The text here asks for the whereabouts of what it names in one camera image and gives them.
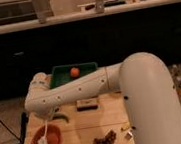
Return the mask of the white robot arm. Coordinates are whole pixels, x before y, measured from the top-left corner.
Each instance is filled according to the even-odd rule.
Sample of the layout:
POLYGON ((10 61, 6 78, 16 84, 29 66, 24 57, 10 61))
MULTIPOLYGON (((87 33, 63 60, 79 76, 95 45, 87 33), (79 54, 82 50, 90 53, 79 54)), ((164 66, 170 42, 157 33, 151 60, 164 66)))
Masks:
POLYGON ((133 53, 54 89, 45 77, 34 75, 25 99, 25 109, 42 119, 49 119, 59 105, 119 92, 135 144, 181 144, 178 94, 166 64, 154 54, 133 53))

